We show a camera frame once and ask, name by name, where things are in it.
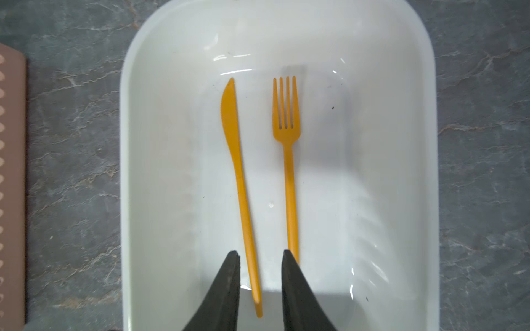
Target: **gray marble surface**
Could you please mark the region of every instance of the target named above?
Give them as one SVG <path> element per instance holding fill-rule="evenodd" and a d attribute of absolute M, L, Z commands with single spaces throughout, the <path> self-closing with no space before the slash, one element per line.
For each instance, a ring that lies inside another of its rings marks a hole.
<path fill-rule="evenodd" d="M 122 327 L 119 76 L 160 5 L 0 1 L 29 63 L 27 330 Z M 529 330 L 530 2 L 411 5 L 437 62 L 440 329 Z"/>

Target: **fork head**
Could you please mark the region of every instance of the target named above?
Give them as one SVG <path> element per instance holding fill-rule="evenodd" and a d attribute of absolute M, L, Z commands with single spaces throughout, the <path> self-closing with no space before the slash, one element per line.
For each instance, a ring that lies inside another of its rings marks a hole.
<path fill-rule="evenodd" d="M 278 87 L 276 78 L 274 78 L 274 87 L 272 89 L 272 131 L 274 132 L 274 138 L 282 144 L 292 144 L 300 137 L 301 132 L 296 76 L 293 76 L 292 100 L 289 94 L 289 77 L 286 77 L 285 81 L 286 102 L 284 102 L 284 80 L 280 77 L 280 102 L 278 103 Z"/>

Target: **orange plastic fork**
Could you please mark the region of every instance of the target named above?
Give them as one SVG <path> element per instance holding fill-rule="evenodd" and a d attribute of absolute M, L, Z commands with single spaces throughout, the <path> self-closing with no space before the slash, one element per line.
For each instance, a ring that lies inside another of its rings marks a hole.
<path fill-rule="evenodd" d="M 289 77 L 285 79 L 286 100 L 284 103 L 284 80 L 280 77 L 280 107 L 278 111 L 278 90 L 276 78 L 272 94 L 272 131 L 274 138 L 284 147 L 285 204 L 287 211 L 287 241 L 289 250 L 299 262 L 298 257 L 298 220 L 296 216 L 295 174 L 293 167 L 293 143 L 300 137 L 300 112 L 298 111 L 298 93 L 296 77 L 293 76 L 293 109 L 289 96 Z"/>

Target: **white plastic basin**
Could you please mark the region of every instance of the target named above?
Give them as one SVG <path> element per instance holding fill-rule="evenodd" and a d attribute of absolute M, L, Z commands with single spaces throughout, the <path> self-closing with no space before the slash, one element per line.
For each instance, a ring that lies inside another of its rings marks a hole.
<path fill-rule="evenodd" d="M 280 330 L 287 247 L 272 79 L 296 75 L 301 268 L 338 330 L 438 330 L 434 56 L 403 0 L 173 0 L 120 85 L 124 328 L 180 330 L 231 249 L 239 330 Z M 254 313 L 220 100 L 234 77 L 263 290 Z"/>

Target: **yellow knife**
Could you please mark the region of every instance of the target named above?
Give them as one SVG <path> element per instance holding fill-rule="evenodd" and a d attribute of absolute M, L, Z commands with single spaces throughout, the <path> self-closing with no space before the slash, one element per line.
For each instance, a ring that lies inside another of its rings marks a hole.
<path fill-rule="evenodd" d="M 243 226 L 246 263 L 249 266 L 252 297 L 254 298 L 256 315 L 261 318 L 263 316 L 263 307 L 261 304 L 260 277 L 258 274 L 258 261 L 256 260 L 254 236 L 252 235 L 249 203 L 246 199 L 245 177 L 243 174 L 243 160 L 241 159 L 239 123 L 237 120 L 237 104 L 235 102 L 235 86 L 233 78 L 230 78 L 225 87 L 225 92 L 223 92 L 223 98 L 221 99 L 221 120 L 223 121 L 226 142 L 228 143 L 228 148 L 232 155 L 232 161 L 234 162 L 237 196 L 239 197 L 239 210 L 241 213 L 241 225 Z"/>

